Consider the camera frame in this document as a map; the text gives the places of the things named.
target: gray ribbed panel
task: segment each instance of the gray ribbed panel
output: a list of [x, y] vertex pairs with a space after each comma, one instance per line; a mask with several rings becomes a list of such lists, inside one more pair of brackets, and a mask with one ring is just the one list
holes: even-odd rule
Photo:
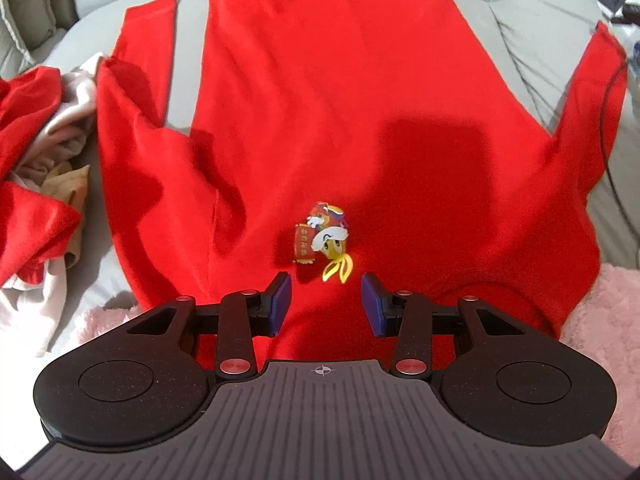
[[28, 480], [620, 480], [631, 467], [596, 436], [505, 444], [450, 416], [428, 384], [378, 362], [274, 362], [226, 384], [190, 428], [153, 447], [96, 454], [53, 445]]

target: pink fluffy blanket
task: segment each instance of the pink fluffy blanket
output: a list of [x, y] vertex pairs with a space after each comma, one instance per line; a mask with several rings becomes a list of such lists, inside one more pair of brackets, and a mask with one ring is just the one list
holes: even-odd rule
[[[72, 348], [142, 311], [91, 309], [76, 319]], [[590, 293], [562, 328], [565, 345], [598, 362], [616, 383], [618, 404], [603, 441], [640, 464], [640, 271], [603, 265]]]

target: black cable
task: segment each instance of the black cable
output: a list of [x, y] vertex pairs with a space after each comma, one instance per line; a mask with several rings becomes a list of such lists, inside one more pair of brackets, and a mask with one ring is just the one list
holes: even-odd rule
[[631, 231], [631, 234], [636, 239], [636, 242], [640, 244], [640, 233], [638, 232], [638, 229], [636, 229], [636, 226], [631, 221], [631, 218], [629, 218], [629, 214], [626, 212], [626, 209], [622, 203], [622, 200], [620, 200], [620, 195], [618, 194], [616, 185], [613, 183], [613, 177], [611, 176], [611, 169], [609, 167], [609, 160], [607, 159], [607, 150], [605, 149], [605, 146], [604, 146], [604, 140], [605, 140], [604, 139], [604, 115], [607, 107], [607, 101], [609, 100], [609, 94], [611, 92], [611, 89], [613, 88], [613, 85], [616, 82], [616, 79], [618, 78], [620, 73], [626, 69], [627, 64], [628, 64], [628, 60], [625, 60], [625, 62], [618, 67], [614, 75], [611, 77], [609, 84], [607, 84], [607, 88], [604, 91], [604, 97], [602, 99], [602, 107], [600, 108], [600, 151], [602, 152], [602, 161], [604, 163], [604, 169], [605, 169], [605, 172], [607, 173], [607, 178], [609, 179], [609, 184], [613, 192], [613, 198], [615, 199], [616, 204], [618, 204], [618, 208], [622, 213], [622, 217], [625, 220], [626, 226]]

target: pile of clothes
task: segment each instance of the pile of clothes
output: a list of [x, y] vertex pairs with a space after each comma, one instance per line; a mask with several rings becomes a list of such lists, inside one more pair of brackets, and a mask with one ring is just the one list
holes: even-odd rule
[[21, 354], [47, 351], [80, 259], [89, 167], [70, 160], [95, 127], [103, 59], [0, 80], [0, 341]]

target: red garment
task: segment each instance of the red garment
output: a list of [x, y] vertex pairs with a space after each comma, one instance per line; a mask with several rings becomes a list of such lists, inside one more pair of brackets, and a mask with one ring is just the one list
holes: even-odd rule
[[[254, 340], [258, 365], [388, 361], [394, 341], [372, 336], [360, 306], [372, 271], [392, 290], [475, 294], [559, 333], [600, 265], [586, 197], [624, 60], [602, 24], [551, 137], [452, 0], [210, 0], [189, 138], [162, 126], [175, 6], [129, 9], [98, 75], [106, 205], [144, 308], [216, 302], [287, 270], [292, 305], [277, 338]], [[620, 73], [608, 150], [624, 92]], [[344, 285], [321, 281], [324, 261], [292, 263], [294, 226], [317, 201], [346, 213]]]
[[0, 285], [14, 274], [39, 283], [43, 263], [65, 253], [80, 223], [67, 204], [5, 180], [61, 97], [60, 72], [54, 68], [0, 80]]

